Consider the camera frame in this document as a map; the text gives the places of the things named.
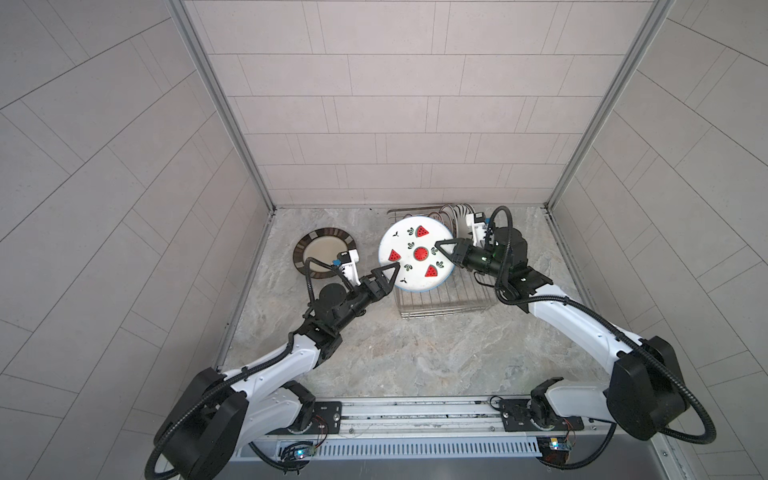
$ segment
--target dish rack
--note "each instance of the dish rack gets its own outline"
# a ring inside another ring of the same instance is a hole
[[[396,208],[387,211],[389,224],[407,217],[422,215],[440,221],[453,237],[466,236],[468,228],[464,216],[474,213],[472,205],[433,205],[431,207]],[[493,283],[494,279],[478,275],[483,283]],[[439,286],[426,292],[406,292],[395,288],[395,301],[402,318],[421,318],[424,316],[455,315],[456,313],[485,310],[496,303],[493,290],[478,285],[470,272],[463,268],[454,268],[451,275]]]

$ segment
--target tiled wall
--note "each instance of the tiled wall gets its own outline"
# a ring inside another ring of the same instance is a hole
[[[554,209],[599,310],[672,343],[712,415],[683,444],[699,480],[768,478],[767,22],[677,0]]]
[[[3,2],[0,478],[139,478],[265,219],[161,0]]]
[[[279,205],[540,204],[650,2],[186,5]]]

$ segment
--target marble countertop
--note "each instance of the marble countertop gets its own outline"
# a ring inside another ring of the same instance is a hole
[[[528,261],[578,298],[539,207],[513,207],[528,241]],[[321,227],[356,240],[361,275],[379,265],[385,209],[278,210],[237,325],[224,368],[239,368],[284,344],[302,323],[306,284],[293,266],[296,242]],[[315,291],[335,280],[315,280]],[[368,308],[342,333],[343,343],[319,368],[299,377],[318,397],[527,394],[553,376],[607,380],[579,346],[546,322],[500,303],[482,312],[403,319],[394,295]]]

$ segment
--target red watermelon circle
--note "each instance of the red watermelon circle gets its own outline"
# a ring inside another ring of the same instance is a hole
[[[419,262],[423,262],[429,258],[429,250],[424,247],[419,247],[416,250],[413,250],[413,258],[417,259]]]

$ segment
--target plate in dish rack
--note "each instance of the plate in dish rack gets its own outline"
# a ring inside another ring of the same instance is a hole
[[[429,217],[408,217],[392,225],[379,244],[379,263],[400,263],[395,285],[409,292],[424,292],[445,282],[453,263],[435,248],[435,242],[453,238],[445,225]]]

